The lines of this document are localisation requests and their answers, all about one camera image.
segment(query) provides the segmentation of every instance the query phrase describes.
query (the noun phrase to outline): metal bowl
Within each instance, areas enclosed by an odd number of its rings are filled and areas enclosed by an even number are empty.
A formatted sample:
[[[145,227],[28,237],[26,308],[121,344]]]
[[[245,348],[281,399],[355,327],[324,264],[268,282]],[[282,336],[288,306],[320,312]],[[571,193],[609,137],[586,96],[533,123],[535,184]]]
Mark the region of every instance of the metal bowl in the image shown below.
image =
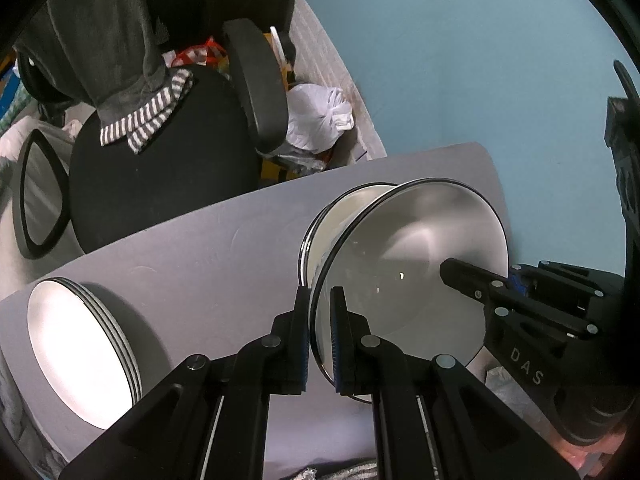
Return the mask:
[[[329,293],[344,288],[348,309],[406,354],[453,355],[467,365],[482,348],[481,305],[444,285],[440,264],[458,258],[508,275],[500,219],[465,184],[423,179],[397,186],[343,227],[322,259],[310,302],[311,348],[333,383]]]
[[[298,282],[309,286],[322,256],[344,225],[358,212],[396,184],[370,182],[354,187],[333,200],[318,213],[306,231],[298,257]]]

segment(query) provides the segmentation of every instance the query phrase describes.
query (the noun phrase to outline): white plate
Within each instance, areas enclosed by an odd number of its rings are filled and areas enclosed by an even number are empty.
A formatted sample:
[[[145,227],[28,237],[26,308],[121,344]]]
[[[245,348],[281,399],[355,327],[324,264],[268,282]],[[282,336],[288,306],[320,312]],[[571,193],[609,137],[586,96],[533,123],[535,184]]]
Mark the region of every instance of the white plate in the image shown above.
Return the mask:
[[[42,373],[82,420],[106,430],[132,407],[129,381],[108,335],[71,290],[49,280],[37,284],[27,325]]]
[[[96,314],[100,318],[98,322],[100,322],[102,328],[108,332],[110,341],[116,345],[116,351],[122,357],[120,362],[123,366],[126,366],[125,372],[127,373],[127,378],[129,378],[131,383],[133,402],[138,402],[142,398],[142,380],[140,378],[138,363],[133,350],[129,345],[129,341],[127,341],[124,332],[115,318],[111,315],[111,312],[108,311],[104,304],[96,298],[88,288],[80,283],[73,282],[68,278],[63,278],[62,276],[52,278],[52,280],[57,280],[63,283],[63,285],[68,286],[73,292],[79,294],[85,303],[91,304],[92,308],[95,309]]]
[[[440,264],[458,258],[507,276],[504,230],[488,202],[463,184],[423,179],[393,188],[345,225],[314,277],[311,348],[332,380],[329,293],[343,286],[347,308],[372,334],[406,354],[453,355],[463,365],[484,339],[482,304],[444,285]]]
[[[97,322],[100,324],[102,330],[104,330],[105,334],[109,338],[111,342],[111,346],[116,351],[118,358],[120,359],[120,365],[124,369],[124,373],[127,377],[127,381],[129,382],[129,389],[131,392],[131,402],[134,404],[140,400],[138,396],[138,389],[136,387],[136,378],[134,376],[133,365],[131,364],[131,359],[127,355],[127,352],[124,348],[124,345],[120,341],[120,336],[117,334],[113,326],[108,322],[106,316],[100,309],[100,307],[92,300],[89,295],[85,293],[78,283],[72,282],[66,278],[62,278],[61,276],[57,276],[55,278],[50,278],[52,282],[60,283],[61,285],[68,288],[73,294],[80,298],[80,301],[84,303],[84,306],[89,309],[91,314],[95,317]]]
[[[395,184],[372,182],[355,187],[340,195],[325,207],[309,226],[302,241],[298,279],[300,285],[310,286],[322,256],[344,225],[367,205]]]
[[[133,368],[133,373],[134,373],[134,376],[135,376],[135,378],[137,380],[136,387],[137,387],[137,390],[138,390],[138,400],[140,400],[142,398],[142,377],[140,376],[140,369],[138,368],[138,361],[136,361],[136,356],[133,353],[133,350],[131,349],[131,345],[129,344],[129,341],[127,340],[127,337],[124,335],[124,332],[120,328],[120,325],[118,324],[118,322],[111,315],[111,312],[109,312],[109,309],[107,309],[104,306],[104,304],[98,298],[96,298],[95,294],[92,293],[85,286],[80,285],[80,287],[82,287],[82,290],[86,291],[86,293],[92,298],[92,300],[95,301],[96,305],[104,312],[104,315],[107,317],[108,321],[111,323],[111,325],[114,327],[114,329],[116,330],[116,332],[120,336],[120,341],[124,345],[124,349],[126,350],[126,353],[130,358],[130,362],[131,362],[131,365],[132,365],[132,368]]]

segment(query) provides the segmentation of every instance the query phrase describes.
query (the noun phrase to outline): table top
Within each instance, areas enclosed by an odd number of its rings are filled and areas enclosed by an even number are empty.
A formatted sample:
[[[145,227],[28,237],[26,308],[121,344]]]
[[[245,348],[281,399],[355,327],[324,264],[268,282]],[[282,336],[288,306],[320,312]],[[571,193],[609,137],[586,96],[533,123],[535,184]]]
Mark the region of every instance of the table top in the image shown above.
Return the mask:
[[[52,273],[82,283],[121,325],[148,392],[190,354],[219,358],[270,332],[291,310],[303,235],[331,200],[359,184],[458,180],[510,225],[492,160],[476,143],[359,162],[242,195],[142,231]],[[34,421],[71,460],[102,431],[81,420],[44,378],[27,329],[34,284],[0,303],[0,348]],[[313,358],[306,392],[272,396],[264,478],[309,463],[375,456],[370,406],[338,396]]]

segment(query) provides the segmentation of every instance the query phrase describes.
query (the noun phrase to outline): chair armrest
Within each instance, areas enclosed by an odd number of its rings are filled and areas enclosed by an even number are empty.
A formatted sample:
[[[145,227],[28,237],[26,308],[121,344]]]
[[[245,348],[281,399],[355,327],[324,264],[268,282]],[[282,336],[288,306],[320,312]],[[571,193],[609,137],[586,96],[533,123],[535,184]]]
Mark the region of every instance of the chair armrest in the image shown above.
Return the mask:
[[[284,142],[289,126],[278,61],[251,20],[225,22],[223,31],[231,82],[247,116],[252,141],[259,152],[272,152]]]
[[[37,144],[40,147],[43,155],[50,164],[62,195],[60,216],[53,225],[53,229],[41,244],[34,242],[29,235],[24,206],[24,183],[27,176],[27,161],[29,160],[31,147],[34,144]],[[63,235],[66,225],[69,223],[70,209],[69,179],[65,168],[62,166],[55,150],[40,130],[33,130],[22,145],[20,157],[18,158],[18,165],[16,171],[14,171],[12,179],[12,194],[14,197],[13,215],[15,240],[18,244],[18,248],[20,249],[20,254],[28,260],[41,258],[56,246],[60,237]]]

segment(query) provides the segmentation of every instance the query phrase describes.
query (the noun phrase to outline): cushion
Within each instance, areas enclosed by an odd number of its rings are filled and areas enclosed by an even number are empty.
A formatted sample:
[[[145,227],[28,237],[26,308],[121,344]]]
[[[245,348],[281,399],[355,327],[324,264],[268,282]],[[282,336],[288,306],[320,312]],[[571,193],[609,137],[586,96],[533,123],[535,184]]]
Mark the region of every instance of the cushion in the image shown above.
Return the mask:
[[[195,84],[135,155],[126,139],[100,145],[93,114],[71,154],[71,219],[85,252],[207,205],[257,189],[258,156],[231,84],[191,66]]]

